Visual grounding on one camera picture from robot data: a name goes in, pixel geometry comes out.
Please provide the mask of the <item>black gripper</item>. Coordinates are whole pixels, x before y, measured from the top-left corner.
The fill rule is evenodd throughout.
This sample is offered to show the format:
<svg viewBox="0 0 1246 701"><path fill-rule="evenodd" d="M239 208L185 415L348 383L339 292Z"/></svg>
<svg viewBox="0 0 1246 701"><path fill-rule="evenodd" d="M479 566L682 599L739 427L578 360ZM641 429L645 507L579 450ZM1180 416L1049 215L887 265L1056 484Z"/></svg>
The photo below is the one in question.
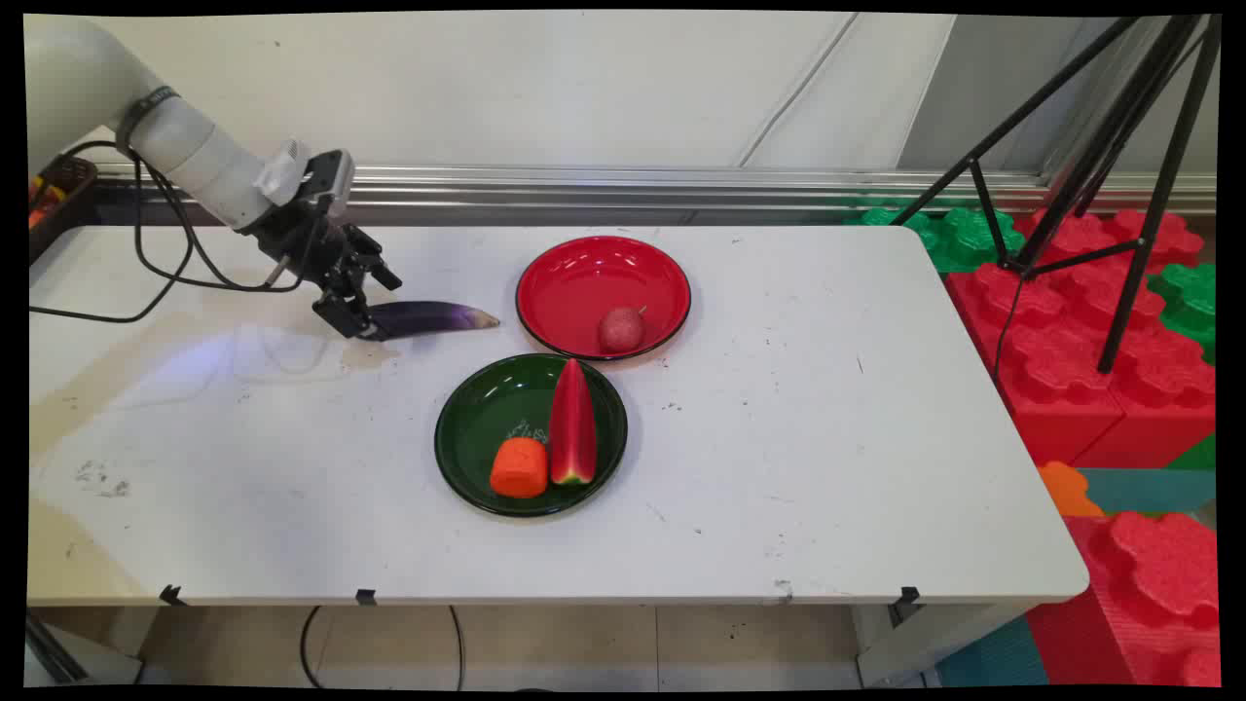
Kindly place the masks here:
<svg viewBox="0 0 1246 701"><path fill-rule="evenodd" d="M383 245L360 227L341 225L330 194L295 197L275 205L239 233L259 252L302 281L321 289L312 311L346 339L375 339L379 327L368 308L364 278L373 276L388 291L402 280L383 258Z"/></svg>

